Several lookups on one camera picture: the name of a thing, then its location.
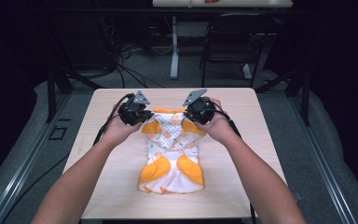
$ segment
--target hand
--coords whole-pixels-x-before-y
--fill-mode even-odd
[[[216,105],[219,105],[220,108],[222,108],[219,100],[211,99],[211,101]],[[215,106],[215,109],[222,111],[220,110],[219,106]],[[232,130],[232,128],[229,126],[227,119],[223,115],[216,112],[213,115],[213,119],[209,123],[202,125],[198,122],[194,122],[194,124],[197,126],[197,128],[199,128],[202,131],[205,131],[214,140],[222,144],[225,142],[225,140],[228,140],[228,138],[232,134],[236,135]]]
[[[110,120],[108,123],[103,137],[101,138],[102,141],[107,141],[109,144],[112,144],[112,148],[120,145],[123,143],[132,133],[138,131],[141,126],[142,122],[139,122],[133,126],[129,126],[121,120],[120,116],[118,116],[118,110],[122,107],[120,104],[113,115],[113,119]]]

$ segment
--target table leg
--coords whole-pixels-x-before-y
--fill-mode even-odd
[[[179,65],[179,49],[178,49],[178,36],[176,33],[176,17],[172,18],[172,64],[171,64],[171,79],[178,78],[178,65]]]

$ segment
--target garment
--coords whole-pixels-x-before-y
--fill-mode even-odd
[[[191,193],[203,189],[199,165],[199,130],[183,114],[185,109],[155,107],[144,125],[148,161],[139,177],[145,192]]]

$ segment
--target person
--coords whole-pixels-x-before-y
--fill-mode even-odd
[[[218,100],[211,101],[221,108]],[[227,149],[245,192],[263,223],[306,223],[289,188],[234,133],[223,115],[214,113],[209,123],[195,124]],[[86,209],[109,154],[141,126],[142,123],[128,126],[119,117],[112,119],[101,140],[54,183],[36,211],[32,223],[77,223]]]

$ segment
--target wooden table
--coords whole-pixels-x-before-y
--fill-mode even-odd
[[[195,89],[142,89],[156,105],[180,108]],[[132,89],[101,89],[94,92],[64,171],[79,160],[110,114],[113,104]],[[252,89],[208,89],[235,121],[242,138],[283,180],[282,167],[267,124]],[[145,193],[137,188],[147,162],[145,135],[132,134],[112,151],[82,218],[91,219],[181,219],[249,217],[249,200],[227,150],[209,135],[200,139],[200,166],[205,188],[189,194]]]

